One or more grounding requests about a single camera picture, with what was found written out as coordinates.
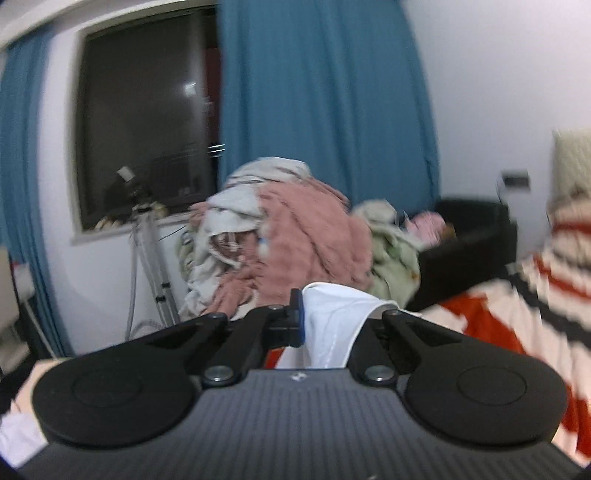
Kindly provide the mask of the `white t-shirt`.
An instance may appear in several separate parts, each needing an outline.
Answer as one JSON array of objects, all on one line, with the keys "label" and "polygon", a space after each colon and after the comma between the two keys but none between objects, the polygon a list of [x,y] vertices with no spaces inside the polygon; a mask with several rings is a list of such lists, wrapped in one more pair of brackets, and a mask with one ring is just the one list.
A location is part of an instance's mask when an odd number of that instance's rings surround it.
[{"label": "white t-shirt", "polygon": [[361,290],[335,283],[314,282],[303,289],[304,345],[287,347],[277,369],[341,369],[368,318],[399,309]]}]

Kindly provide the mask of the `dark window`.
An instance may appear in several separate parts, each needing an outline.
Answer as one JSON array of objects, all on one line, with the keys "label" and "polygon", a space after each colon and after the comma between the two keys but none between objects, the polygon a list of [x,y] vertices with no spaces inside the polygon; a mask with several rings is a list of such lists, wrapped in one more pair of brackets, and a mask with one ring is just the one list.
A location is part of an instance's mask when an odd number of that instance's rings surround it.
[{"label": "dark window", "polygon": [[77,87],[80,223],[125,223],[129,168],[171,214],[217,191],[221,50],[213,6],[166,12],[87,36]]}]

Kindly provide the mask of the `striped cream red black blanket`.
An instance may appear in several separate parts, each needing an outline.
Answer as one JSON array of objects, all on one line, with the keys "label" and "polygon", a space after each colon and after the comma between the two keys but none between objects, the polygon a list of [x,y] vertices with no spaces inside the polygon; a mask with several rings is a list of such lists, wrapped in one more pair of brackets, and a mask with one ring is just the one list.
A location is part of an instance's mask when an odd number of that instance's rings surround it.
[{"label": "striped cream red black blanket", "polygon": [[421,311],[468,336],[525,353],[554,368],[569,400],[553,441],[590,460],[590,204],[552,215],[549,244],[506,273]]}]

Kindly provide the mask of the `cream quilted pillow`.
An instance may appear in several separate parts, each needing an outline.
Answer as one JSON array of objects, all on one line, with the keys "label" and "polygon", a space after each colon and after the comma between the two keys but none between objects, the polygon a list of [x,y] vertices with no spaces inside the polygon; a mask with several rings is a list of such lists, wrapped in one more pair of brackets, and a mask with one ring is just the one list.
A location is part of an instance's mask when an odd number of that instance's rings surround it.
[{"label": "cream quilted pillow", "polygon": [[590,196],[590,129],[553,132],[552,187],[550,203]]}]

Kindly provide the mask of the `blue curtain right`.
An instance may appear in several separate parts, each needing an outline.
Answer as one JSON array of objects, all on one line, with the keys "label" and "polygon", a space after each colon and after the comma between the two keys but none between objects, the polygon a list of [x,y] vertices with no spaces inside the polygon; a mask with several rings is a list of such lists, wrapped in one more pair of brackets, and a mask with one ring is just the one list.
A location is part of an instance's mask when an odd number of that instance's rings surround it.
[{"label": "blue curtain right", "polygon": [[418,213],[440,195],[430,98],[398,1],[222,1],[219,176],[308,164],[353,203]]}]

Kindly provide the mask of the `silver tripod stand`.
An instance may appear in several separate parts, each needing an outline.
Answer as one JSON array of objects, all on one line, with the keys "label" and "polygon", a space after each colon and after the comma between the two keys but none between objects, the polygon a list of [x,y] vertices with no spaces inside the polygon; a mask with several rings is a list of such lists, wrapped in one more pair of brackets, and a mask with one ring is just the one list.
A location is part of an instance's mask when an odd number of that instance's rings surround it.
[{"label": "silver tripod stand", "polygon": [[160,235],[156,224],[156,203],[151,193],[137,179],[133,171],[122,166],[117,170],[127,196],[132,203],[131,215],[131,287],[124,339],[129,341],[148,321],[134,326],[137,294],[138,263],[150,287],[151,296],[163,328],[180,323],[178,308],[172,292],[168,269],[160,247]]}]

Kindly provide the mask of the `pink fluffy blanket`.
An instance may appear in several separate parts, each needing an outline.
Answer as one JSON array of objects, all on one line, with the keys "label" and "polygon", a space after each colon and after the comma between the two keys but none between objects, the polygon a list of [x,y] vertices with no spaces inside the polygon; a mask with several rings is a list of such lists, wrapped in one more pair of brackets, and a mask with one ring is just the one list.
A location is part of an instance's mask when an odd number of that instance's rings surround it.
[{"label": "pink fluffy blanket", "polygon": [[245,264],[222,275],[204,314],[233,318],[256,306],[284,304],[291,289],[318,281],[369,287],[370,228],[349,214],[341,193],[316,179],[269,182],[259,187],[259,205],[263,227],[245,238]]}]

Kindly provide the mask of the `blue curtain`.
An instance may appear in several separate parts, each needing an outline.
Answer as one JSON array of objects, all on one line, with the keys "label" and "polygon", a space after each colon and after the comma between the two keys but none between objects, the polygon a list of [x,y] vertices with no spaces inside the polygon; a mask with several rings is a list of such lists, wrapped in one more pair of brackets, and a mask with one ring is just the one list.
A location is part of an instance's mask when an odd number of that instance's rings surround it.
[{"label": "blue curtain", "polygon": [[418,213],[440,195],[430,98],[398,1],[222,1],[219,176],[308,164],[353,203]]},{"label": "blue curtain", "polygon": [[10,44],[1,78],[1,244],[31,272],[34,313],[50,351],[73,353],[58,311],[43,239],[38,185],[42,86],[53,29],[45,24]]}]

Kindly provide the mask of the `cream white crumpled garment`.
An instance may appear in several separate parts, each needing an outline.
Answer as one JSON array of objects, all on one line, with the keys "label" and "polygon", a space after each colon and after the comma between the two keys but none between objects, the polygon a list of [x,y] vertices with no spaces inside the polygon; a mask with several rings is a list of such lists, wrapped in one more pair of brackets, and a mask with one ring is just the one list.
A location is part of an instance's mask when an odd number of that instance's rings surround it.
[{"label": "cream white crumpled garment", "polygon": [[311,179],[300,160],[263,157],[231,173],[221,191],[189,209],[189,223],[176,244],[176,256],[187,293],[179,308],[182,320],[197,317],[211,306],[222,275],[245,264],[242,245],[263,227],[259,187],[269,182]]}]

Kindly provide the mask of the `light green patterned garment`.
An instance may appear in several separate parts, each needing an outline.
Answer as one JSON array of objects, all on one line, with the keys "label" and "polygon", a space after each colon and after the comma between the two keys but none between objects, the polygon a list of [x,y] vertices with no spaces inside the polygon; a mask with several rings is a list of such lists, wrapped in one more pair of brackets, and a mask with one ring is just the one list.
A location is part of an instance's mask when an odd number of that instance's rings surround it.
[{"label": "light green patterned garment", "polygon": [[387,200],[360,203],[353,215],[367,223],[372,237],[367,293],[406,307],[421,283],[417,240],[398,226],[398,212]]}]

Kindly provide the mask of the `black wall socket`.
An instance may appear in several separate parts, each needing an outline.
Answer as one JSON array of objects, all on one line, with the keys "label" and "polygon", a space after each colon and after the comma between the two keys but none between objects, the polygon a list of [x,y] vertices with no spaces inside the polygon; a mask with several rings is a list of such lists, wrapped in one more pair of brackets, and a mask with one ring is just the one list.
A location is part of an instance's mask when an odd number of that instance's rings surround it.
[{"label": "black wall socket", "polygon": [[527,170],[503,170],[501,179],[505,189],[531,189],[530,175]]}]

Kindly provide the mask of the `small pink cloth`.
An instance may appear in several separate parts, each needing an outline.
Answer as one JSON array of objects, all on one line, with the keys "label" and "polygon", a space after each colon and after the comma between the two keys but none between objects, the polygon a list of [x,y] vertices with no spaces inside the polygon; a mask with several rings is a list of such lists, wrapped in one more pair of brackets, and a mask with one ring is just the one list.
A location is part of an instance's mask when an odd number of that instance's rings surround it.
[{"label": "small pink cloth", "polygon": [[446,222],[439,213],[424,211],[412,218],[407,218],[405,228],[422,244],[433,246],[440,242]]}]

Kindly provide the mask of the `blue curtain left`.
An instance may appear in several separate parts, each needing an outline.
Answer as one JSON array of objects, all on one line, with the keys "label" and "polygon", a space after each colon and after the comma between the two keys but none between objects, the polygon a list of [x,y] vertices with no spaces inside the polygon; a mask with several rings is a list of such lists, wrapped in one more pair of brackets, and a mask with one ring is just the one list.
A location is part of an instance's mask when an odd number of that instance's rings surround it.
[{"label": "blue curtain left", "polygon": [[10,44],[1,78],[1,244],[31,272],[34,313],[50,351],[73,353],[58,311],[43,239],[38,185],[42,86],[53,29],[45,24]]}]

